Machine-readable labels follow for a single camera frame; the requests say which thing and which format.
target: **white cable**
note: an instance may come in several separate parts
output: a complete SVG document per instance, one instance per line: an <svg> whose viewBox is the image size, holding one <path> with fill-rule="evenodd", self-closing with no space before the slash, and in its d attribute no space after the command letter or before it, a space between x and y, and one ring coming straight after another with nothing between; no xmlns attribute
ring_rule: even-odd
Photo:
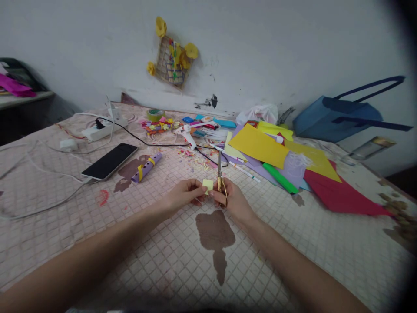
<svg viewBox="0 0 417 313"><path fill-rule="evenodd" d="M79 183L83 183L83 181L81 181L81 180L79 180L78 178L76 178L75 176L73 176L73 175L70 175L70 174L64 174L64 173L61 173L61 172L55 172L55 171L50 171L50 170L44 170L44 169L42 169L42 168L40 168L39 166L37 166L37 164L35 163L35 161L32 159L32 157L29 155L29 153L26 151L26 156L29 158L29 161L32 163L32 165L34 166L34 167L36 167L38 170L40 170L41 172L45 172L45 173L52 173L52 174L58 174L58 175L64 175L64 176L68 176L68 177L71 177L72 179L75 179L77 182L79 182Z"/></svg>
<svg viewBox="0 0 417 313"><path fill-rule="evenodd" d="M18 219L21 219L21 218L25 218L25 217L29 217L29 216L32 216L32 215L36 215L36 214L39 214L39 213L42 213L42 212L45 212L45 211L48 211L48 210L50 210L50 209L53 209L53 208L55 208L55 207L57 207L57 206L59 206L59 205L61 205L62 203L65 203L66 201L68 201L72 196L74 196L84 185L86 185L86 184L88 184L91 180L93 180L93 178L87 178L85 181L83 181L83 183L82 183L82 185L80 186L80 187L78 187L72 194L70 194L67 198L65 198L64 200L62 200L62 201L60 201L60 202L58 202L58 203L56 203L56 204L54 204L54 205L51 205L51 206L49 206L49 207L47 207L47 208L45 208L45 209L41 209L41 210L38 210L38 211L35 211L35 212L31 212L31 213L28 213L28 214L24 214L24 215L18 215L18 216L4 216L4 215L0 215L0 219L1 220L18 220Z"/></svg>
<svg viewBox="0 0 417 313"><path fill-rule="evenodd" d="M32 148L29 150L29 152L31 152L35 148L36 143L37 142L35 141L35 144L32 146ZM28 143L22 143L22 144L18 144L18 145L15 145L15 146L5 147L3 149L0 149L0 151L6 150L6 149L9 149L9 148L22 147L22 146L27 146L27 145L28 145ZM3 177L5 177L12 169L14 169L16 167L16 165L19 164L25 157L26 157L26 154L24 154L19 160L17 160L17 162L15 162L13 164L13 166L11 166L8 170L6 170L4 173L2 173L0 175L0 180L3 179Z"/></svg>
<svg viewBox="0 0 417 313"><path fill-rule="evenodd" d="M97 115L97 114L92 114L92 113L75 113L74 115L90 115L90 116L100 117L100 118L101 118L101 116L100 116L100 115ZM114 117L113 117L113 110L110 110L110 115L111 115L111 117L112 117L113 124L112 124L112 132L110 133L110 139L109 139L109 141L108 141L108 142L106 142L105 144L103 144L102 146L99 146L98 148L95 148L95 149L93 149L93 150L91 150L91 151L89 151L89 152L66 152L66 151L61 151L61 150L58 150L58 149L52 148L52 147L51 147L51 146L49 146L47 143L45 143L45 142L43 142L43 141L41 141L41 140L40 140L40 142L41 142L41 143L43 143L43 144L44 144L45 146L47 146L48 148L50 148L50 149L52 149L52 150L54 150L54 151L57 151L57 152L69 153L69 154L89 154L89 153L92 153L92 152L94 152L94 151L97 151L98 149L103 148L105 145L108 145L108 144L112 141L112 138L113 138L113 131L114 131L114 125L115 125L115 122L114 122Z"/></svg>
<svg viewBox="0 0 417 313"><path fill-rule="evenodd" d="M77 158L77 159L79 159L79 160L81 160L81 161L84 161L85 163L87 163L87 164L92 164L91 162L89 162L89 161L87 161L87 160L84 160L83 158L80 158L79 156L77 157L75 154L70 154L71 156L73 156L73 157L75 157L75 158Z"/></svg>

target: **smartphone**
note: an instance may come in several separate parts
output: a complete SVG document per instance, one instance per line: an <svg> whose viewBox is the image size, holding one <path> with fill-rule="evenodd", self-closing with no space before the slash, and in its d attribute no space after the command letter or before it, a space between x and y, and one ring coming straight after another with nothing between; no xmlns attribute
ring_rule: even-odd
<svg viewBox="0 0 417 313"><path fill-rule="evenodd" d="M96 180L106 180L120 167L120 165L130 158L137 149L138 147L121 143L94 164L90 165L81 173L81 175Z"/></svg>

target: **gold scissors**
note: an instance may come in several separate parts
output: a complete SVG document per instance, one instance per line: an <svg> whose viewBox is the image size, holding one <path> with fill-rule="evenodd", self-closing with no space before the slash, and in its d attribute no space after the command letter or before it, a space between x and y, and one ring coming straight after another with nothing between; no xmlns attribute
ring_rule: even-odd
<svg viewBox="0 0 417 313"><path fill-rule="evenodd" d="M218 163L217 163L217 190L220 193L222 192L222 187L225 190L225 196L226 196L226 203L225 204L220 204L221 207L227 207L227 191L226 191L226 185L225 185L225 180L222 178L222 153L219 151L218 152Z"/></svg>

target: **blue bag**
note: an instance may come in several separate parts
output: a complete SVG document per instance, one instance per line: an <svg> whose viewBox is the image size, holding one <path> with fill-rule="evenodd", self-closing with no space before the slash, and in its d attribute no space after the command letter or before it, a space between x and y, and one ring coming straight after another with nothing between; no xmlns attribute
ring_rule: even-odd
<svg viewBox="0 0 417 313"><path fill-rule="evenodd" d="M383 122L384 119L377 109L369 103L361 103L400 85L404 79L404 76L389 77L345 92L335 98L321 96L294 119L295 134L298 137L335 143L370 126L409 131L412 128L410 126ZM395 83L354 102L340 100L349 94L391 81Z"/></svg>

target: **power strip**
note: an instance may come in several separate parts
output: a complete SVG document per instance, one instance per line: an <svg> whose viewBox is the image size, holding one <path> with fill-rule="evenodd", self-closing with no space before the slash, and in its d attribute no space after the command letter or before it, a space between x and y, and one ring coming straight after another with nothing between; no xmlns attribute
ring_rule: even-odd
<svg viewBox="0 0 417 313"><path fill-rule="evenodd" d="M119 118L119 120L117 120L116 123L122 125L123 127L126 127L126 126L129 125L129 122L127 120L125 120L124 118ZM109 122L109 121L105 120L105 121L103 121L103 125L104 125L104 128L102 128L102 129L98 129L97 126L94 125L93 127L90 127L90 128L87 128L87 129L83 130L81 133L85 137L87 137L89 142L100 140L103 137L106 137L106 136L110 135L111 132L112 132L112 126L113 126L112 122ZM116 132L119 129L121 129L121 127L119 125L114 124L113 132Z"/></svg>

